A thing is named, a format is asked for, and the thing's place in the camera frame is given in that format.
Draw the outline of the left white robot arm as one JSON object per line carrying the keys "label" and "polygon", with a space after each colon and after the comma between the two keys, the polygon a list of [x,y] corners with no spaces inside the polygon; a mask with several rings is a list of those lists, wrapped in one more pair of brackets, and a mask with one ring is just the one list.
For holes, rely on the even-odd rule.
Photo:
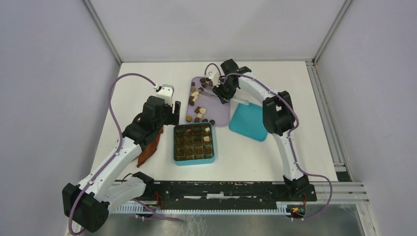
{"label": "left white robot arm", "polygon": [[77,184],[68,183],[63,188],[63,210],[72,236],[98,231],[110,213],[125,202],[137,197],[146,201],[154,196],[154,186],[139,177],[117,187],[112,184],[131,161],[150,147],[165,125],[178,125],[180,107],[179,101],[167,103],[150,96],[142,112],[124,131],[119,131],[119,141],[105,160]]}

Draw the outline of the teal chocolate box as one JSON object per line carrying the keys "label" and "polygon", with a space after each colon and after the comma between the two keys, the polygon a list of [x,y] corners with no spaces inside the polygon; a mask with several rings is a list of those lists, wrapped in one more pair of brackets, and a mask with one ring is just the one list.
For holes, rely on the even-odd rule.
{"label": "teal chocolate box", "polygon": [[182,124],[174,127],[173,160],[178,166],[211,164],[216,158],[216,141],[209,122]]}

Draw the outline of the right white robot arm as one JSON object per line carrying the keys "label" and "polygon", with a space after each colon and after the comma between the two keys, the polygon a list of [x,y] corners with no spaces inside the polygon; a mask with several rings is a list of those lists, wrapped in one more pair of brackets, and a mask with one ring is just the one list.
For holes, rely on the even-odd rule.
{"label": "right white robot arm", "polygon": [[233,59],[224,61],[220,67],[224,76],[212,89],[213,93],[226,104],[238,89],[242,89],[262,104],[263,126],[274,137],[283,163],[284,195],[291,201],[298,200],[310,182],[301,170],[291,137],[291,132],[298,126],[298,118],[290,94],[269,88],[255,77],[251,69],[239,67]]}

